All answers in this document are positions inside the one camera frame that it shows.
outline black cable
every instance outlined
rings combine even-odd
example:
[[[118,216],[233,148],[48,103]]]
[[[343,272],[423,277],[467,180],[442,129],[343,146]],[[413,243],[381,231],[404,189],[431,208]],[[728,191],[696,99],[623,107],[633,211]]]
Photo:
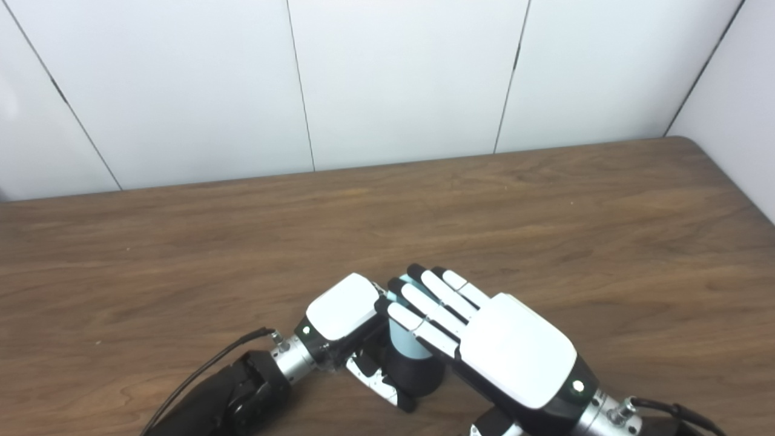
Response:
[[[227,355],[228,353],[232,352],[234,348],[239,347],[242,344],[245,344],[246,342],[250,342],[253,339],[257,339],[262,336],[267,336],[268,334],[272,334],[274,332],[274,328],[266,328],[261,327],[258,330],[251,331],[250,333],[242,336],[240,339],[237,339],[233,343],[231,343],[226,348],[222,349],[217,355],[213,356],[210,360],[205,362],[204,365],[200,366],[199,369],[194,371],[189,377],[184,380],[180,386],[178,386],[171,394],[170,396],[159,406],[159,409],[156,411],[155,414],[150,418],[148,421],[148,424],[146,424],[143,431],[140,432],[139,436],[146,436],[148,434],[148,431],[153,428],[154,425],[156,425],[156,422],[158,422],[161,415],[164,413],[165,410],[172,404],[173,401],[183,392],[183,389],[186,389],[188,385],[191,384],[197,377],[199,377],[203,372],[207,371],[208,368],[213,366],[217,361],[221,360],[223,356]]]
[[[689,424],[694,424],[700,428],[704,428],[717,436],[726,436],[726,433],[721,428],[708,418],[698,414],[692,409],[681,406],[678,403],[668,404],[660,401],[647,400],[645,398],[632,397],[630,402],[635,407],[643,407],[645,409],[654,409],[665,412],[673,417],[680,419]]]

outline wood grain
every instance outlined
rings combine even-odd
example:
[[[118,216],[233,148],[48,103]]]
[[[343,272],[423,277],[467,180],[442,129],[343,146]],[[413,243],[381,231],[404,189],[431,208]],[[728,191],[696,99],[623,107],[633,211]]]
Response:
[[[0,434],[136,434],[243,332],[413,261],[513,292],[616,396],[766,434],[774,259],[772,225],[681,138],[6,203]],[[411,415],[346,373],[297,387],[266,434],[451,436],[487,407],[454,375]]]

